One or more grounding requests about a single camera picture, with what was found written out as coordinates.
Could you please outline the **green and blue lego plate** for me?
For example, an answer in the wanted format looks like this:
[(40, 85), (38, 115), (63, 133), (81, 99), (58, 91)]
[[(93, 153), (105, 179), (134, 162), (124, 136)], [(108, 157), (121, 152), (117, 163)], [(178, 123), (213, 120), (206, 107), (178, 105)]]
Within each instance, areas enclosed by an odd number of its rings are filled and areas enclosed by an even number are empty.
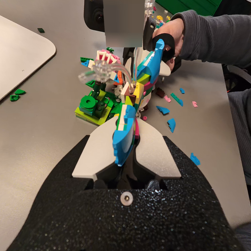
[(179, 99), (174, 93), (171, 93), (171, 97), (179, 104), (183, 107), (184, 103), (181, 99)]

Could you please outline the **green plastic bin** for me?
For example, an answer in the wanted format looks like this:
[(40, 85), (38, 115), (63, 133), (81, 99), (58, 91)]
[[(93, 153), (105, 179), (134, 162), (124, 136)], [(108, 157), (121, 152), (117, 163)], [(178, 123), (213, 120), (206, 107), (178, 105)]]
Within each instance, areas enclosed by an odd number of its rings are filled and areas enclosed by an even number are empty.
[(202, 16), (213, 16), (221, 0), (156, 0), (155, 2), (171, 14), (194, 10)]

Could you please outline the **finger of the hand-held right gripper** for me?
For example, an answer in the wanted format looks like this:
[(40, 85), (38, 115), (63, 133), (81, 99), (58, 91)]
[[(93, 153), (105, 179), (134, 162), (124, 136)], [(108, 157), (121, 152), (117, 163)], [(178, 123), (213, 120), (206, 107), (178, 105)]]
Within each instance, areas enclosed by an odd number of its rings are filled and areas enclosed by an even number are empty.
[[(159, 75), (162, 75), (162, 76), (169, 76), (171, 74), (171, 70), (170, 70), (170, 67), (163, 61), (161, 61), (160, 63), (160, 72), (159, 72)], [(146, 94), (143, 98), (143, 100), (141, 101), (141, 104), (140, 104), (140, 110), (142, 110), (149, 102), (149, 100), (151, 99), (151, 92), (152, 92), (152, 89), (149, 89), (147, 90)]]
[(136, 74), (134, 69), (134, 56), (125, 58), (123, 61), (123, 65), (129, 72), (129, 75), (132, 78), (133, 86), (136, 86)]

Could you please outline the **person's right hand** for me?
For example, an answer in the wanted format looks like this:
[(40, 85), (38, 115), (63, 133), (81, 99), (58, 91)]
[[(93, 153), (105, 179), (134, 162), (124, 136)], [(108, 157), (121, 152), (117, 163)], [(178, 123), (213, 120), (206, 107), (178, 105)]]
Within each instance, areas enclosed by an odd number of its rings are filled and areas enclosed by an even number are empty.
[(159, 34), (167, 33), (174, 38), (175, 42), (175, 54), (177, 57), (180, 55), (183, 42), (184, 42), (184, 23), (181, 18), (177, 18), (169, 21), (168, 23), (163, 24), (158, 30), (154, 31), (152, 38), (158, 36)]

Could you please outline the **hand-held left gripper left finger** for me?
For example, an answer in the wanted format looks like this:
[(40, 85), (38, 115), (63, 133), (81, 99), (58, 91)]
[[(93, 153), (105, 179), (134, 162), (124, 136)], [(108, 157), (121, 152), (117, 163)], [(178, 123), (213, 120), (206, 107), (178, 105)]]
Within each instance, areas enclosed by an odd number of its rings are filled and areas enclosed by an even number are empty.
[(118, 116), (111, 118), (90, 134), (72, 177), (115, 179), (118, 176), (120, 167), (115, 164), (112, 145), (117, 119)]

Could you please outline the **person's right forearm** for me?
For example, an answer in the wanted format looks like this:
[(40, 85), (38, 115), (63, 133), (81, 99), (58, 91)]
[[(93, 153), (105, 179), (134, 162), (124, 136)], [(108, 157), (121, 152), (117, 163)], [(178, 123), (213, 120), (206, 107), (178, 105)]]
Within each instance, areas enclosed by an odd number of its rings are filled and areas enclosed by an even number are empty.
[(251, 63), (251, 16), (201, 16), (194, 10), (175, 14), (184, 23), (180, 58), (248, 67)]

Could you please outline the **black office chair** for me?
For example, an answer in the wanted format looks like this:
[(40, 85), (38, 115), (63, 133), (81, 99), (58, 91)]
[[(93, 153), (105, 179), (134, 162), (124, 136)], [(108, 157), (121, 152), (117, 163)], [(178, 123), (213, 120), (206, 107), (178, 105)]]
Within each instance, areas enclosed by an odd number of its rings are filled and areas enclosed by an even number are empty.
[(222, 64), (227, 92), (241, 92), (251, 88), (251, 76), (246, 69)]

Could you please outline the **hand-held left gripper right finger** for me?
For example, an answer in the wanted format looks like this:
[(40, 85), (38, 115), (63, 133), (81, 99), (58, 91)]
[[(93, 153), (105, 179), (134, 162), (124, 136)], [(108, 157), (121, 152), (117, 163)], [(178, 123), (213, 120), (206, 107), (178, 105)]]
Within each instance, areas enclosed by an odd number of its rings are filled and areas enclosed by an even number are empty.
[(181, 178), (162, 134), (141, 119), (137, 119), (137, 123), (139, 143), (135, 147), (136, 163), (159, 178)]

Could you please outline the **pink and white lego build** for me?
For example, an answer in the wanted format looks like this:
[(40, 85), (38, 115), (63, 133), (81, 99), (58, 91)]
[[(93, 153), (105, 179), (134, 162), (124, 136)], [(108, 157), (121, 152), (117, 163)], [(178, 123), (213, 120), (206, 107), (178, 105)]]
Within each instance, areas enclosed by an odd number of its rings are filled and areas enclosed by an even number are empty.
[(98, 50), (94, 61), (89, 60), (81, 62), (81, 64), (89, 68), (88, 72), (81, 73), (78, 78), (82, 83), (87, 83), (91, 80), (106, 83), (110, 81), (115, 85), (122, 85), (122, 72), (118, 65), (121, 64), (120, 58), (107, 50)]

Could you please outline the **green lego base build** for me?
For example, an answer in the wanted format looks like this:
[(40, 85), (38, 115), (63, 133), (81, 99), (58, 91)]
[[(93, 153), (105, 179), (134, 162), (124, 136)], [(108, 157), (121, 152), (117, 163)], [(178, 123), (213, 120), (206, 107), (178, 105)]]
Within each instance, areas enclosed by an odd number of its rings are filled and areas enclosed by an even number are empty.
[(92, 91), (81, 99), (79, 107), (75, 110), (76, 117), (96, 126), (114, 117), (121, 103), (123, 86), (113, 88), (113, 93), (105, 91), (105, 88), (106, 83), (95, 81)]

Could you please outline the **person's grey clothed body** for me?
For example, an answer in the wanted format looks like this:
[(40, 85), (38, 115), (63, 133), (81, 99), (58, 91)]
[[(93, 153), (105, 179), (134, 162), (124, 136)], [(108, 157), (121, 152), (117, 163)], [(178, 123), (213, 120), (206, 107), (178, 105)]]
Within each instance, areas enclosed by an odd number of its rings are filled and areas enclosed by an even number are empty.
[(228, 93), (231, 114), (247, 185), (251, 185), (251, 89)]

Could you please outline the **white rounded desk mat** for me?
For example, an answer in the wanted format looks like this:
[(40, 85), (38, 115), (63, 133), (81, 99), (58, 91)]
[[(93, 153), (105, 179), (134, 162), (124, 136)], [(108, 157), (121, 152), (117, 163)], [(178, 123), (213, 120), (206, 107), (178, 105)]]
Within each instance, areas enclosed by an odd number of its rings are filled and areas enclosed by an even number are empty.
[(0, 16), (0, 99), (55, 53), (50, 40)]

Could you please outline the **colourful lego bird model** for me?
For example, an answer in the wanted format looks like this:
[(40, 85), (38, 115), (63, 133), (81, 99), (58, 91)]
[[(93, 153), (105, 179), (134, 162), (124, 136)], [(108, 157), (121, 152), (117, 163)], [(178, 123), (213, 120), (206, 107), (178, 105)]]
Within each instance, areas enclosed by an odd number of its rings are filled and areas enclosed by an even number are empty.
[[(157, 42), (153, 49), (147, 53), (139, 64), (134, 62), (136, 86), (133, 86), (132, 78), (125, 66), (118, 65), (122, 72), (123, 89), (118, 113), (114, 115), (114, 117), (118, 116), (118, 120), (112, 137), (115, 164), (118, 166), (124, 164), (134, 145), (134, 140), (138, 139), (138, 134), (136, 134), (136, 114), (140, 109), (141, 101), (148, 94), (146, 94), (147, 90), (152, 89), (159, 76), (165, 42), (158, 36), (155, 38)], [(105, 91), (113, 93), (112, 89), (117, 86), (115, 83), (107, 81)]]

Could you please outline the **pile of loose lego pieces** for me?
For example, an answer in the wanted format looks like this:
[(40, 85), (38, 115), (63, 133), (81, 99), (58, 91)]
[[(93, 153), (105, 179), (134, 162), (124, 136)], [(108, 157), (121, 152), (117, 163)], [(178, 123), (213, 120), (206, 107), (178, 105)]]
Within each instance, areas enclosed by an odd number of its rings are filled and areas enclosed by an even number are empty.
[(156, 28), (158, 30), (163, 24), (168, 23), (173, 15), (162, 6), (155, 3), (152, 11), (152, 18), (156, 22)]

